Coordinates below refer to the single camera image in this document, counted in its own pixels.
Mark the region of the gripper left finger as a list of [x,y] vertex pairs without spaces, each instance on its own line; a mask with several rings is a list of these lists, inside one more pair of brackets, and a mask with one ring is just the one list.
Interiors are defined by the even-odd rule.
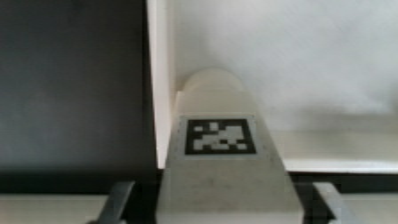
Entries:
[[136,181],[112,186],[96,219],[87,224],[156,224],[158,186]]

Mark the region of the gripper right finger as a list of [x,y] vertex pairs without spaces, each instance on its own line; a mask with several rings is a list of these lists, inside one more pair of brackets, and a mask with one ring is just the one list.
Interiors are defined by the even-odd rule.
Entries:
[[358,218],[328,182],[296,183],[303,224],[358,224]]

